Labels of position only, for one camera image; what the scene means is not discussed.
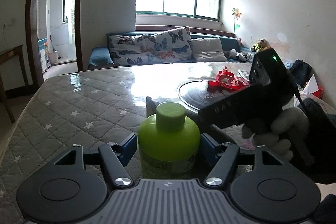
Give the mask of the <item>white-gloved right hand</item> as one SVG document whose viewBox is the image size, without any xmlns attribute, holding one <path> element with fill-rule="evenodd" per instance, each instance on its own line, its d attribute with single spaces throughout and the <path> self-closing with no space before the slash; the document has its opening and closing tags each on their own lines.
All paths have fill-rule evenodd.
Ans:
<svg viewBox="0 0 336 224">
<path fill-rule="evenodd" d="M 246 124 L 241 129 L 243 139 L 252 139 L 254 146 L 264 145 L 287 161 L 293 159 L 294 146 L 306 134 L 309 120 L 298 107 L 284 110 L 266 133 L 253 131 Z"/>
</svg>

